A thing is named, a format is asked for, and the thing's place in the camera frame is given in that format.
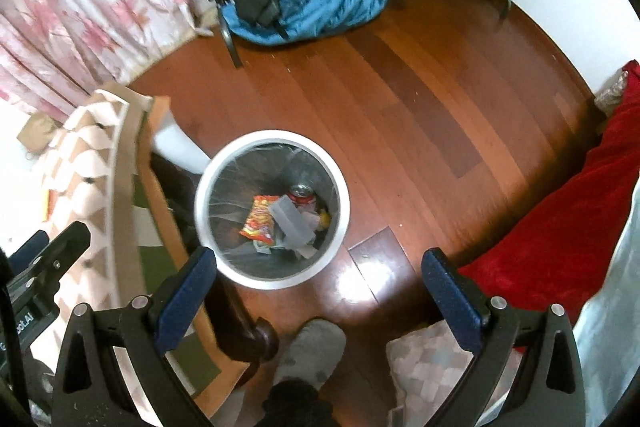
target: red fabric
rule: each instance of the red fabric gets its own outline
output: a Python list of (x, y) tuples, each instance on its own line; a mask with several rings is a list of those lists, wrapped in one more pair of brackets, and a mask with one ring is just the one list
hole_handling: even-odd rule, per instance
[(640, 66), (632, 61), (621, 105), (582, 171), (460, 273), (488, 296), (543, 311), (561, 303), (574, 323), (602, 286), (630, 211), (640, 169)]

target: floral curtain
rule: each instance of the floral curtain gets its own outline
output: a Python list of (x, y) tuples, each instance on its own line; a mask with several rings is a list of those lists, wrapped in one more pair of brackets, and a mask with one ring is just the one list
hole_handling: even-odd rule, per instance
[(64, 121), (196, 36), (207, 0), (0, 0), (0, 97)]

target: foot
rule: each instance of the foot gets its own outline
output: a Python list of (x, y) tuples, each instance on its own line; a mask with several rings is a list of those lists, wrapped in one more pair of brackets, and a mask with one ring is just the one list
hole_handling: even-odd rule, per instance
[(284, 352), (273, 384), (300, 378), (319, 390), (340, 362), (346, 343), (344, 332), (335, 324), (309, 321)]

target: clear plastic bag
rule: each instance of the clear plastic bag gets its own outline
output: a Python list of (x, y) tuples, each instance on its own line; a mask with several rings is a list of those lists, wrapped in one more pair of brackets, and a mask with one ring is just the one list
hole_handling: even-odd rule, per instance
[[(311, 187), (327, 206), (332, 223), (337, 221), (334, 182), (322, 164), (303, 149), (281, 143), (258, 146), (232, 159), (220, 172), (209, 200), (209, 226), (218, 248), (236, 268), (252, 277), (277, 279), (305, 269), (319, 257), (299, 260), (292, 251), (258, 253), (253, 241), (239, 233), (254, 196), (281, 196), (296, 184)], [(322, 247), (333, 235), (334, 227), (329, 227)]]

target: black cable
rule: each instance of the black cable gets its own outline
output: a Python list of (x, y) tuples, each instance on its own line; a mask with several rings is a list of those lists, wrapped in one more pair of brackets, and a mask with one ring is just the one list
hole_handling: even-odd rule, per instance
[(6, 359), (9, 365), (9, 379), (16, 400), (26, 412), (29, 412), (29, 395), (27, 394), (27, 381), (22, 365), (22, 352), (20, 340), (15, 324), (14, 307), (11, 305), (11, 297), (6, 286), (0, 288), (0, 319), (4, 330), (4, 347)]

